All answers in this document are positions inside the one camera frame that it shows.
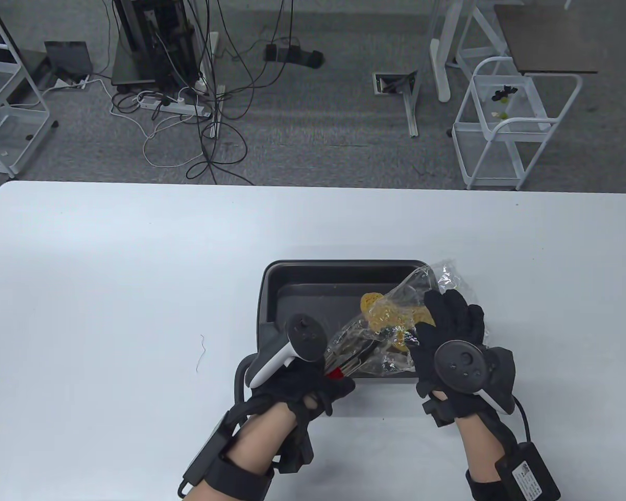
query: dark wooden tabletop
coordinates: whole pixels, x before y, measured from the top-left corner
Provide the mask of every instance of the dark wooden tabletop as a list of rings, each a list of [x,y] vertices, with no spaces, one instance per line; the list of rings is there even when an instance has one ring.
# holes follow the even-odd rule
[[[574,8],[495,5],[494,9],[520,73],[598,73],[599,48],[582,35]]]

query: hand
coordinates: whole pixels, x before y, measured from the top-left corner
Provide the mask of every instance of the hand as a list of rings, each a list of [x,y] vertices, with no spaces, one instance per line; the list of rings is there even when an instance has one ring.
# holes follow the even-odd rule
[[[285,402],[287,407],[301,420],[302,407],[306,408],[308,420],[323,413],[332,415],[332,403],[347,396],[355,389],[355,382],[349,377],[329,379],[324,375],[324,362],[306,362],[299,358],[288,367],[281,367],[260,387],[253,390],[254,398],[268,395],[274,402]]]
[[[407,343],[419,377],[417,392],[422,398],[433,396],[439,400],[448,399],[457,418],[484,410],[487,403],[482,398],[457,393],[440,381],[434,368],[434,355],[442,344],[453,339],[479,347],[485,336],[485,313],[478,305],[468,306],[456,290],[446,291],[445,294],[428,291],[425,293],[425,306],[436,325],[416,324],[419,344]]]

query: label sticker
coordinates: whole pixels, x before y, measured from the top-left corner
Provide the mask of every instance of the label sticker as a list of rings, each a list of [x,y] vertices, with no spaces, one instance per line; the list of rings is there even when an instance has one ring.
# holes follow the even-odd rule
[[[521,465],[513,470],[513,477],[515,477],[515,481],[520,486],[520,491],[526,498],[526,501],[535,501],[543,493],[526,461],[522,461]]]

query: forearm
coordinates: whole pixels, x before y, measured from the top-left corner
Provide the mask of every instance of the forearm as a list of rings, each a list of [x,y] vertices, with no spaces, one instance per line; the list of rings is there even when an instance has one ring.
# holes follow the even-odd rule
[[[263,415],[254,415],[242,427],[236,442],[225,456],[239,468],[264,475],[283,441],[296,426],[294,414],[285,403],[277,403]],[[187,501],[229,501],[233,499],[202,481],[186,496]]]
[[[442,391],[434,391],[434,396],[439,400],[447,399]],[[480,484],[499,482],[501,477],[495,465],[496,461],[505,456],[501,442],[494,437],[477,414],[465,418],[457,417],[454,422],[461,434],[471,478]]]

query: red chopstick tip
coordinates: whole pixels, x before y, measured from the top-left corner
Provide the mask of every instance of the red chopstick tip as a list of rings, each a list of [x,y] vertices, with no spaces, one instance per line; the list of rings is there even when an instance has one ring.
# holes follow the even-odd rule
[[[327,377],[329,379],[343,379],[343,373],[341,372],[340,367],[337,367],[336,369],[332,370],[332,372],[330,372],[329,374],[327,374]]]

